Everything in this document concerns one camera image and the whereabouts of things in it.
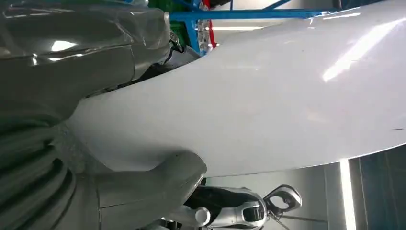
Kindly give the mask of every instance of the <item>plastic cover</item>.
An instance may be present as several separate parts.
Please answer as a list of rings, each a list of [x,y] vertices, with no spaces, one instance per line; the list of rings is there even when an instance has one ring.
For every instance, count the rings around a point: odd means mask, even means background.
[[[129,79],[136,79],[167,58],[170,29],[164,12],[145,7],[145,0],[134,4],[7,1],[0,6],[0,60],[28,57],[37,66],[130,46]]]

